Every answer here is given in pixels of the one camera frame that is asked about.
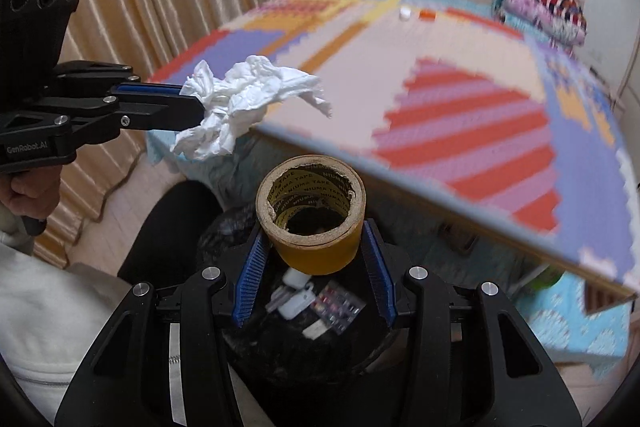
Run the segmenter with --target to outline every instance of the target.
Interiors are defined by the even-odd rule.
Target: stack of blankets
[[[569,52],[583,45],[587,35],[580,0],[494,0],[493,11],[498,20],[504,20],[506,12],[527,20]]]

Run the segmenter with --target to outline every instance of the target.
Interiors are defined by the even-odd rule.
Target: red and pink striped pattern
[[[385,114],[389,128],[374,133],[376,156],[535,230],[556,228],[555,153],[542,104],[425,59],[404,85],[399,108]]]

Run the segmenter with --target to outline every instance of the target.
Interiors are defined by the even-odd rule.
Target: metal bolt
[[[496,295],[498,293],[498,286],[496,286],[492,282],[483,282],[482,286],[480,286],[480,288],[487,295],[493,296],[493,295]]]
[[[146,282],[139,282],[133,286],[133,295],[136,297],[142,297],[149,292],[149,285]]]
[[[429,272],[422,266],[414,266],[409,269],[409,275],[417,280],[427,279]]]
[[[220,268],[217,266],[209,266],[202,270],[202,277],[207,281],[212,281],[220,277]]]

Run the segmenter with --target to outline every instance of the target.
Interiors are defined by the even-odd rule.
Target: bed
[[[288,100],[232,156],[172,157],[174,136],[162,132],[149,134],[150,155],[209,184],[226,206],[251,201],[287,157],[338,156],[363,175],[383,228],[449,282],[508,286],[533,254],[631,298],[640,290],[638,198],[608,102],[585,67],[532,26],[494,22],[489,3],[272,0],[151,81],[181,84],[202,59],[224,76],[265,55],[318,74],[333,118]],[[405,5],[412,16],[403,21]],[[440,233],[450,223],[479,233],[471,252]]]

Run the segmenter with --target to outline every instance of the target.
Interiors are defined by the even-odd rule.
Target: roll of tape
[[[287,160],[265,176],[255,208],[285,263],[309,275],[327,275],[355,257],[366,202],[364,184],[350,166],[329,156],[307,155]],[[307,228],[309,222],[319,228],[293,233],[293,223],[301,217]],[[323,226],[329,222],[330,228]]]

